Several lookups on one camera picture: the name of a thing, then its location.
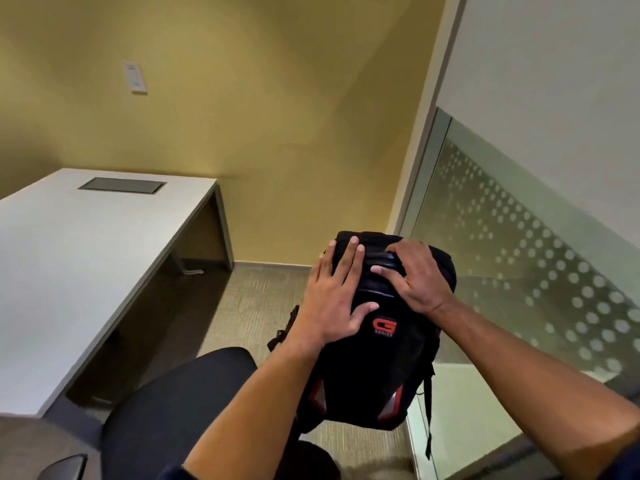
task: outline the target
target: dotted pattern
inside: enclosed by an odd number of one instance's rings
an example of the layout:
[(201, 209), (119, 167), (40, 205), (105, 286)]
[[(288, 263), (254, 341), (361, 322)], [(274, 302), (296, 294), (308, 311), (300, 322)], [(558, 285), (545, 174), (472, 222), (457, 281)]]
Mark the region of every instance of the dotted pattern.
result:
[(413, 235), (452, 254), (476, 311), (584, 371), (640, 358), (635, 304), (449, 140), (425, 208)]

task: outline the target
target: hand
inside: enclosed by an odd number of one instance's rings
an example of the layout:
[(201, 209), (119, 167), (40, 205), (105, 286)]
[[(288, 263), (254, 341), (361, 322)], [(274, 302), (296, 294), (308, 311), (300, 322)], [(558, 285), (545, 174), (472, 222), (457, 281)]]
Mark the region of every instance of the hand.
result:
[(430, 315), (456, 301), (427, 245), (403, 239), (389, 245), (387, 251), (402, 261), (406, 277), (382, 266), (371, 266), (371, 272), (388, 279), (414, 312)]
[(351, 238), (332, 275), (334, 251), (335, 241), (331, 241), (311, 268), (298, 317), (285, 342), (302, 340), (320, 352), (327, 343), (356, 334), (365, 315), (380, 307), (370, 301), (351, 313), (364, 259), (364, 246), (358, 245), (358, 238)]

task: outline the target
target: sleeve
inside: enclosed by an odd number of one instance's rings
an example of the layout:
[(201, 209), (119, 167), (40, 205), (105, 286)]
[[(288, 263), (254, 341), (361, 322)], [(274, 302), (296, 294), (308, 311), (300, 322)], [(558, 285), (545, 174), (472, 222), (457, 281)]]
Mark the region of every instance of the sleeve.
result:
[(634, 480), (640, 478), (640, 443), (630, 446), (608, 466), (598, 480)]
[(167, 467), (158, 477), (158, 480), (198, 480), (182, 467)]

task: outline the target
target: red accent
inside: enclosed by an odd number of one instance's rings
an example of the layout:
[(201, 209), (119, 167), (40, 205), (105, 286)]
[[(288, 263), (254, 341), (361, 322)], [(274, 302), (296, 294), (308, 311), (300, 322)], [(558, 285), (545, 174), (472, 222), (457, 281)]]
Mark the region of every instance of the red accent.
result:
[(398, 387), (396, 391), (396, 400), (394, 401), (394, 410), (389, 414), (385, 414), (384, 416), (380, 416), (378, 418), (379, 421), (386, 421), (387, 419), (391, 419), (397, 416), (398, 411), (400, 411), (400, 398), (402, 397), (402, 386)]
[(373, 320), (373, 329), (393, 335), (396, 331), (396, 322), (384, 318), (376, 318)]
[(322, 414), (326, 414), (326, 408), (324, 407), (324, 404), (320, 403), (318, 400), (316, 400), (316, 396), (318, 394), (318, 391), (320, 390), (320, 386), (322, 386), (322, 378), (318, 379), (314, 388), (311, 389), (311, 394), (309, 394), (309, 401), (311, 401), (311, 403), (320, 410), (320, 412), (322, 412)]

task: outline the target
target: forearm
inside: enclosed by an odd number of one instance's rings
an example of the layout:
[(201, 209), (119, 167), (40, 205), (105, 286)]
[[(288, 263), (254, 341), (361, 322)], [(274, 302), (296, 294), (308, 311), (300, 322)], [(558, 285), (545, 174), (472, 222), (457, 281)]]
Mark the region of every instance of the forearm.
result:
[(429, 317), (468, 355), (523, 432), (569, 478), (595, 478), (638, 440), (640, 410), (455, 301)]
[(285, 340), (204, 432), (185, 469), (199, 480), (271, 480), (318, 352)]

